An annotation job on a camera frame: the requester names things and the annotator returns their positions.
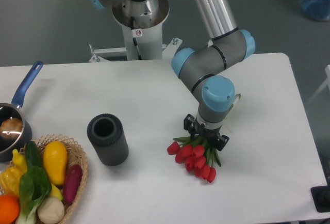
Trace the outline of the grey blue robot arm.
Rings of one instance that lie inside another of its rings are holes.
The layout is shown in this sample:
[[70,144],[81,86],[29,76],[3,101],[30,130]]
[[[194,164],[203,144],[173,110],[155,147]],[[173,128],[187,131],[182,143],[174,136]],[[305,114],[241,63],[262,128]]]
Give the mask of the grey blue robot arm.
[[[169,14],[168,0],[90,1],[97,9],[112,7],[115,20],[122,26],[128,60],[162,57],[162,25]],[[228,137],[221,135],[220,129],[234,101],[235,88],[220,74],[251,56],[255,41],[248,31],[238,28],[227,0],[195,1],[211,45],[198,52],[180,50],[173,56],[171,67],[199,104],[196,116],[185,118],[184,129],[222,150]]]

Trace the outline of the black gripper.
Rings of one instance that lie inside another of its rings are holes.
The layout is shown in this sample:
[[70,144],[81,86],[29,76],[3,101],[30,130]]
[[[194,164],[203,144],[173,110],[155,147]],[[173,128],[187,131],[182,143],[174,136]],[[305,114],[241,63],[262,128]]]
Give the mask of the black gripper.
[[194,140],[196,136],[202,136],[209,141],[212,141],[213,146],[222,151],[229,141],[229,137],[226,135],[220,135],[221,126],[211,129],[204,123],[198,123],[194,116],[187,114],[184,118],[184,130],[186,130],[191,140]]

